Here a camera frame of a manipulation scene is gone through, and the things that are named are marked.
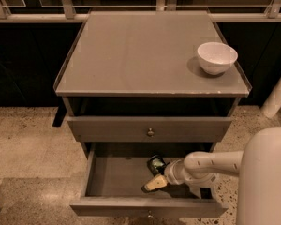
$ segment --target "black object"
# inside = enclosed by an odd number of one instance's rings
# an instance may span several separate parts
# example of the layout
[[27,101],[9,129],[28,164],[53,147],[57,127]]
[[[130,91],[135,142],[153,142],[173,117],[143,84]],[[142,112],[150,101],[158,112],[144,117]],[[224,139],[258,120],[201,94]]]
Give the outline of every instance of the black object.
[[63,100],[59,97],[58,98],[58,110],[57,110],[57,113],[55,115],[55,118],[54,118],[54,121],[53,121],[53,124],[52,126],[53,127],[60,127],[64,121],[64,118],[67,114],[67,109],[66,109],[66,106],[63,102]]
[[153,175],[164,174],[167,164],[160,155],[152,156],[147,162],[148,168]]

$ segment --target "speckled floor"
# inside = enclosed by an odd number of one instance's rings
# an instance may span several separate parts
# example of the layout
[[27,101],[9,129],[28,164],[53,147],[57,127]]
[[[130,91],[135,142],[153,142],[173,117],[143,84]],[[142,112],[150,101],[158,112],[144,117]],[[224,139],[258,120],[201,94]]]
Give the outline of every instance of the speckled floor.
[[[0,108],[1,224],[235,224],[238,179],[221,175],[218,200],[229,203],[216,218],[77,217],[69,202],[79,198],[86,157],[64,123],[52,127],[55,108]],[[259,107],[241,106],[215,151],[243,150],[258,131],[281,126],[281,110],[272,119]]]

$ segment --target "small object in drawer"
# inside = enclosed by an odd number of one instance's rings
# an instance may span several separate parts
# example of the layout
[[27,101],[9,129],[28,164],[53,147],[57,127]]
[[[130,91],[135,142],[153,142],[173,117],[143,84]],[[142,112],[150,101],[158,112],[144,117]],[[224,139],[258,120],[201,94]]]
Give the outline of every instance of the small object in drawer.
[[164,175],[158,174],[148,183],[145,184],[144,188],[147,191],[153,191],[159,188],[163,188],[168,184],[167,178]]
[[167,164],[160,155],[152,156],[147,163],[153,175],[163,174],[167,167]]

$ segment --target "open drawer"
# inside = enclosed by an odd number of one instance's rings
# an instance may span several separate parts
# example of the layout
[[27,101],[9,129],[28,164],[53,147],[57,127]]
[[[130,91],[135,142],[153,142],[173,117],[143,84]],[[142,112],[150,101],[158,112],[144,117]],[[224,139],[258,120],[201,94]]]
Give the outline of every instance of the open drawer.
[[204,143],[99,143],[91,144],[81,198],[70,206],[79,216],[216,218],[227,209],[212,189],[192,191],[187,186],[167,186],[144,192],[153,178],[147,167],[151,155],[166,162],[206,150]]
[[68,117],[78,142],[220,142],[229,117]]

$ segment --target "dark wall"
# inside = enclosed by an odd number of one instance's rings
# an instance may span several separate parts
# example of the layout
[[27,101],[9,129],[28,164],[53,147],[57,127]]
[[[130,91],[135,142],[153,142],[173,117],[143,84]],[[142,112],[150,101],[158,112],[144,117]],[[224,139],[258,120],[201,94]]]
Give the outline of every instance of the dark wall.
[[[0,23],[0,106],[57,106],[56,75],[79,23]],[[281,77],[281,23],[220,23],[253,86],[241,104],[262,105]]]
[[57,106],[56,75],[81,25],[0,24],[0,106]]
[[281,77],[281,23],[221,23],[253,89],[240,104],[261,106]]

